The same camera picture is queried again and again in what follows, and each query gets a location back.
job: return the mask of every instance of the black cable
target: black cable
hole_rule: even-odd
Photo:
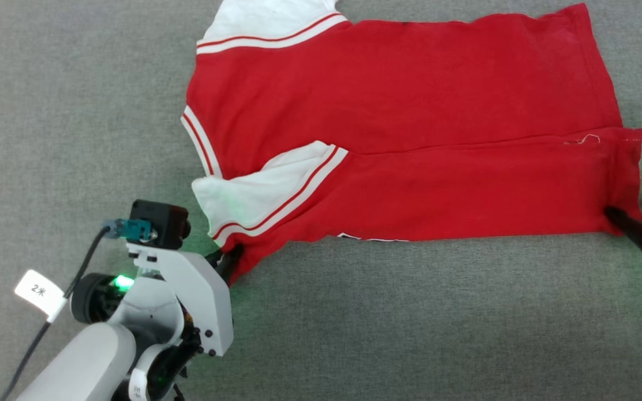
[[[74,289],[76,288],[76,284],[78,284],[79,281],[81,280],[81,277],[84,276],[84,272],[86,272],[86,269],[89,266],[89,262],[91,262],[91,258],[94,255],[94,252],[96,251],[96,248],[100,243],[100,240],[109,231],[110,231],[110,227],[105,226],[104,228],[100,229],[99,233],[96,235],[96,238],[94,238],[93,243],[89,247],[89,251],[86,253],[86,257],[84,257],[84,262],[81,264],[81,267],[79,267],[79,271],[76,273],[76,276],[74,277],[74,279],[71,280],[71,284],[69,285],[69,288],[66,290],[66,292],[64,292],[64,299],[68,300],[69,297],[71,297],[71,294],[73,294]],[[51,323],[44,322],[43,326],[41,326],[41,328],[38,330],[38,333],[36,333],[36,337],[33,338],[33,341],[31,341],[31,345],[28,346],[26,353],[23,355],[23,358],[21,358],[21,362],[18,363],[18,368],[16,368],[16,371],[13,374],[13,377],[11,378],[7,391],[4,392],[2,398],[0,398],[0,401],[6,401],[8,396],[11,395],[11,392],[13,391],[13,388],[16,386],[16,383],[18,382],[18,379],[20,378],[21,373],[23,373],[23,368],[25,368],[26,363],[28,363],[28,358],[31,358],[33,351],[36,350],[36,346],[38,346],[38,343],[41,342],[41,338],[43,338],[43,335],[46,334],[46,331],[48,330],[49,327],[51,327]]]

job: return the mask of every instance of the striped trim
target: striped trim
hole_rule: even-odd
[[[194,148],[197,149],[197,153],[200,155],[200,160],[202,160],[202,165],[207,177],[214,175],[216,177],[223,178],[222,170],[220,169],[219,162],[217,162],[215,152],[212,150],[210,139],[207,137],[200,121],[194,116],[194,113],[189,106],[185,107],[185,111],[183,112],[183,116],[180,117],[180,121],[185,126],[189,137],[194,143]]]
[[[261,48],[283,48],[306,41],[334,25],[348,21],[341,13],[331,13],[317,20],[303,30],[283,38],[260,38],[257,36],[234,36],[217,41],[202,39],[197,42],[197,54],[218,53],[229,48],[249,46]]]
[[[244,227],[239,223],[227,223],[221,228],[217,229],[212,239],[219,245],[224,246],[227,239],[234,233],[244,233],[250,237],[259,236],[265,231],[272,228],[276,223],[279,223],[283,218],[290,215],[296,208],[301,206],[306,199],[310,198],[316,188],[321,185],[323,180],[331,174],[334,168],[338,167],[343,161],[343,158],[348,154],[348,150],[332,146],[329,151],[324,155],[323,161],[310,171],[303,180],[304,184],[296,191],[285,203],[279,206],[276,210],[270,213],[260,223],[252,227]]]

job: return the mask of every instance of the red fabric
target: red fabric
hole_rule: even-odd
[[[642,130],[609,128],[505,143],[349,153],[313,197],[245,246],[234,279],[287,241],[472,238],[609,231],[606,205],[640,218]]]
[[[187,100],[227,179],[314,140],[372,154],[622,126],[583,4],[201,54]]]
[[[225,179],[322,140],[349,154],[245,245],[234,279],[287,241],[613,232],[641,218],[642,131],[622,127],[586,6],[473,23],[341,23],[288,48],[197,58],[188,105]]]

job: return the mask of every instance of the garment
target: garment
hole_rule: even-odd
[[[224,0],[197,51],[183,124],[207,175],[314,140],[372,154],[622,126],[583,4],[354,25],[331,0]]]
[[[583,4],[541,18],[363,21],[321,0],[224,0],[182,122],[193,191],[248,272],[287,241],[612,231],[640,218],[624,129]]]

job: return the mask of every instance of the green light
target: green light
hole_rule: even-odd
[[[135,280],[130,277],[125,277],[122,274],[113,279],[113,285],[123,291],[130,290],[130,287],[133,286],[133,282],[135,282]]]

